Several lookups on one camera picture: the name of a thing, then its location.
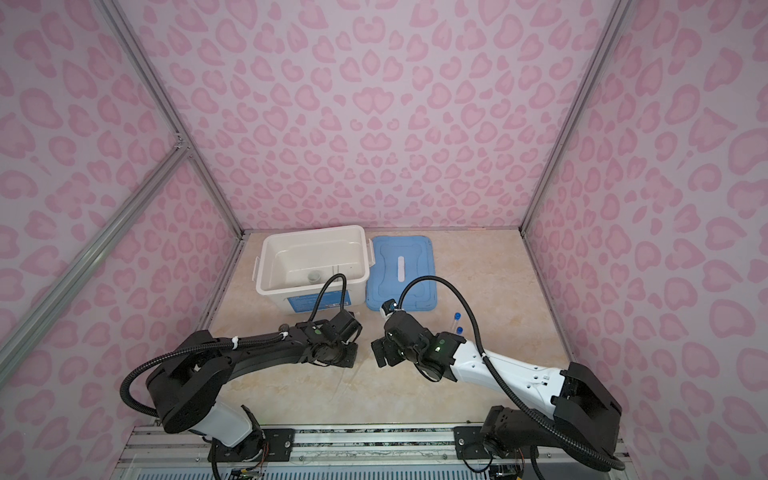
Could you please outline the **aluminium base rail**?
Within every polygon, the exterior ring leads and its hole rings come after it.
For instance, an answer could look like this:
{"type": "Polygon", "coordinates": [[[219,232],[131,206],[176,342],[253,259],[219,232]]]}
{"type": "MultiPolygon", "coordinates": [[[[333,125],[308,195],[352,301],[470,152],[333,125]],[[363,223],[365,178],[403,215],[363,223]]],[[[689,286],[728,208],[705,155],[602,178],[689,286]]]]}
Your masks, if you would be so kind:
{"type": "Polygon", "coordinates": [[[158,427],[131,434],[114,479],[634,479],[625,446],[620,471],[590,469],[554,447],[494,458],[480,424],[268,425],[264,456],[210,462],[210,443],[158,427]]]}

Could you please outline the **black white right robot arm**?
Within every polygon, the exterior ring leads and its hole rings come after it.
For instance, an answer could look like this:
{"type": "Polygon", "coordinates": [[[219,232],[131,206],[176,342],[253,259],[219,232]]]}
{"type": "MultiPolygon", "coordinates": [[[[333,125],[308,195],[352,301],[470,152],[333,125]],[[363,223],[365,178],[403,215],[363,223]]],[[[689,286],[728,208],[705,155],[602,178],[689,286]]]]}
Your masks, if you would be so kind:
{"type": "Polygon", "coordinates": [[[452,332],[433,333],[397,310],[371,344],[379,367],[411,363],[427,380],[503,393],[511,406],[489,410],[484,448],[504,457],[525,447],[559,448],[594,470],[622,470],[615,455],[622,408],[587,366],[543,367],[501,356],[452,332]]]}

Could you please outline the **white plastic storage bin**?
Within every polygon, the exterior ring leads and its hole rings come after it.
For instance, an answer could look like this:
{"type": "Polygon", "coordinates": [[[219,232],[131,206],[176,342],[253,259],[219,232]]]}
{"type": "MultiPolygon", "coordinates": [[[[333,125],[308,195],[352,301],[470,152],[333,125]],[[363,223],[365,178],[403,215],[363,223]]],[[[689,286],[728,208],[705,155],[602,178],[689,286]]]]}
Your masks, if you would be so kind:
{"type": "Polygon", "coordinates": [[[374,263],[372,242],[359,225],[280,233],[268,236],[256,258],[252,281],[256,292],[286,314],[365,303],[374,263]],[[310,271],[323,280],[310,284],[310,271]]]}

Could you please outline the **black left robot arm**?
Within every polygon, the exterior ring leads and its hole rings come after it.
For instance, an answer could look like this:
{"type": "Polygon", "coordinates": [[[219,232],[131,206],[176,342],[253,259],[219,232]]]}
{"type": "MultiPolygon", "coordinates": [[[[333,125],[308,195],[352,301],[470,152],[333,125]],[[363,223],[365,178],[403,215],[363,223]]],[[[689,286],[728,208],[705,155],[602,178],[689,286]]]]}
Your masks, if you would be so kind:
{"type": "Polygon", "coordinates": [[[191,431],[228,461],[254,459],[263,454],[266,434],[248,407],[219,398],[223,387],[282,365],[351,368],[361,332],[360,322],[346,310],[329,320],[284,324],[250,337],[215,338],[197,331],[176,350],[150,361],[145,386],[151,409],[168,434],[191,431]]]}

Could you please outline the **small white ceramic dish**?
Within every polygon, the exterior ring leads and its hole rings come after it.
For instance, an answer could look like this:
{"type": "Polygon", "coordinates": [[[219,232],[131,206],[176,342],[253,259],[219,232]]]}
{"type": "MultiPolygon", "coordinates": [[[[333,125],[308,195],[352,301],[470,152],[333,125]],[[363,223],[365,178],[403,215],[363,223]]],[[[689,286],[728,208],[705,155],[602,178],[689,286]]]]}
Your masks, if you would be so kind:
{"type": "Polygon", "coordinates": [[[322,272],[319,270],[310,271],[307,275],[307,280],[310,284],[317,284],[323,280],[322,272]]]}

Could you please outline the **blue plastic bin lid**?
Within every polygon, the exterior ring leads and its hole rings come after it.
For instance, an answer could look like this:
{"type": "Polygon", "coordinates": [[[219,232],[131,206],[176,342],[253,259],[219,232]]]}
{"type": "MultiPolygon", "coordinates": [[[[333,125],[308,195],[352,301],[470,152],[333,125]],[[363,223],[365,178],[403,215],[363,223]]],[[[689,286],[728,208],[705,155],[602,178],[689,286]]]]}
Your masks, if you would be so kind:
{"type": "Polygon", "coordinates": [[[436,274],[432,241],[426,236],[377,236],[372,239],[374,263],[366,284],[366,306],[378,311],[397,300],[416,278],[436,274]]]}

